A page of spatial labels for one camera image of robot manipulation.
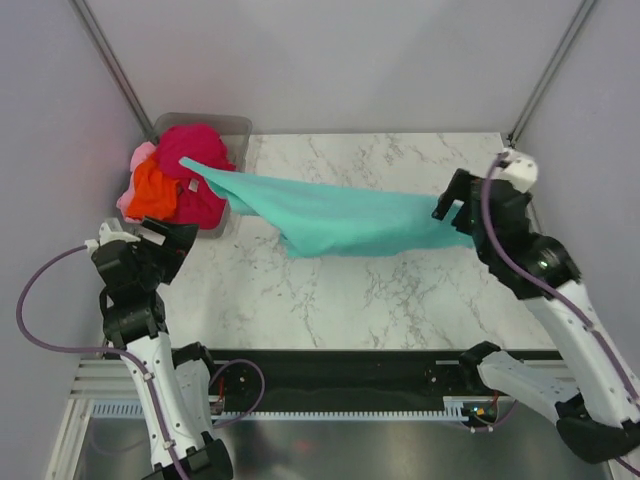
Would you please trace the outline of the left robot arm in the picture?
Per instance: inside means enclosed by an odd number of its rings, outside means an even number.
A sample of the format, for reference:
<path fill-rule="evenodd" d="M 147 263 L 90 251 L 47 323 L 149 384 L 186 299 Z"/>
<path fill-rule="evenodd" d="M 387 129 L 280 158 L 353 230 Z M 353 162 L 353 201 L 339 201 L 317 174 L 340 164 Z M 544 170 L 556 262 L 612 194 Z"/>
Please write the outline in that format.
<path fill-rule="evenodd" d="M 173 350 L 157 289 L 170 284 L 198 233 L 195 225 L 146 219 L 160 243 L 105 220 L 87 244 L 104 288 L 103 332 L 129 371 L 147 426 L 153 479 L 230 479 L 233 467 L 215 438 L 209 392 L 219 369 L 200 343 Z"/>

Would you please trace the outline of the teal t shirt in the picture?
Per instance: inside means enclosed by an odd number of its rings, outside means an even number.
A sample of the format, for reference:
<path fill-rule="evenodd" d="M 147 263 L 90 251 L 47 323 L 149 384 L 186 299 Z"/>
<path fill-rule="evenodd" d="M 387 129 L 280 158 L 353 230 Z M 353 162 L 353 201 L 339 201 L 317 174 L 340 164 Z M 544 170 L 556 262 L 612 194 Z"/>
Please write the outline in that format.
<path fill-rule="evenodd" d="M 202 175 L 234 214 L 260 217 L 276 228 L 293 258 L 388 257 L 473 246 L 469 236 L 431 217 L 435 196 L 213 169 Z"/>

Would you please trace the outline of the clear plastic bin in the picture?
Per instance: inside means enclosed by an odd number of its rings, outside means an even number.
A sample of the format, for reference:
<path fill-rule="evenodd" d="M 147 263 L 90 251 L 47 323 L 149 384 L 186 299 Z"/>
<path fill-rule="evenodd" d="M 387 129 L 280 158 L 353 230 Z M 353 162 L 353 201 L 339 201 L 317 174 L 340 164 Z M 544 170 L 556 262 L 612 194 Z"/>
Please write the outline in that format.
<path fill-rule="evenodd" d="M 157 150 L 160 136 L 169 128 L 177 125 L 189 125 L 196 123 L 209 125 L 219 133 L 223 143 L 228 149 L 229 161 L 236 167 L 235 171 L 226 172 L 242 171 L 245 165 L 245 155 L 248 149 L 249 136 L 252 130 L 251 121 L 244 117 L 188 113 L 166 113 L 161 115 L 161 117 L 159 117 L 159 119 L 154 124 L 154 138 L 149 142 L 152 142 L 156 146 Z M 221 236 L 227 222 L 228 214 L 229 206 L 227 202 L 220 225 L 213 230 L 201 230 L 199 228 L 200 234 L 202 236 L 210 238 Z M 123 217 L 123 219 L 128 223 L 141 222 L 126 217 Z"/>

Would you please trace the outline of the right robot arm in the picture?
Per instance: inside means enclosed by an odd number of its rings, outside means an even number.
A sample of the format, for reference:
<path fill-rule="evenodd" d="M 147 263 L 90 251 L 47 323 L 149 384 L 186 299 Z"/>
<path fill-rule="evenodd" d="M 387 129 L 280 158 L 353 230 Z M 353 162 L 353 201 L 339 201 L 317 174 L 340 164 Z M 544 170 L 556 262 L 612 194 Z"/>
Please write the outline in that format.
<path fill-rule="evenodd" d="M 639 447 L 639 379 L 591 308 L 586 286 L 561 242 L 532 230 L 531 194 L 504 179 L 458 169 L 432 212 L 473 240 L 479 260 L 543 326 L 568 368 L 568 385 L 484 341 L 462 353 L 458 381 L 467 392 L 511 396 L 556 428 L 581 460 L 620 461 Z"/>

